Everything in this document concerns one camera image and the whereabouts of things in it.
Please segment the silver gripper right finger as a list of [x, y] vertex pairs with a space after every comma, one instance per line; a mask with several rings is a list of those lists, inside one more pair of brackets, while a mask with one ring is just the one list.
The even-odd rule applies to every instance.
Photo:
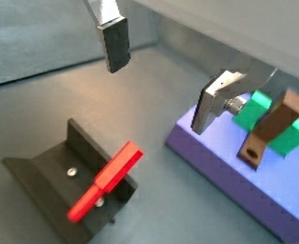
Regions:
[[223, 111], [238, 114], [246, 103], [239, 95], [261, 88], [276, 70], [255, 59], [234, 62], [227, 68], [221, 69], [201, 90], [190, 124], [195, 134], [205, 131]]

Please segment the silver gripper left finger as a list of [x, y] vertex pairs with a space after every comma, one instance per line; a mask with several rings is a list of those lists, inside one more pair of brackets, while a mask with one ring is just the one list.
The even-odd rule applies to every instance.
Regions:
[[117, 72], [129, 62], [127, 20], [122, 17], [115, 0], [82, 0], [94, 19], [103, 49], [106, 69]]

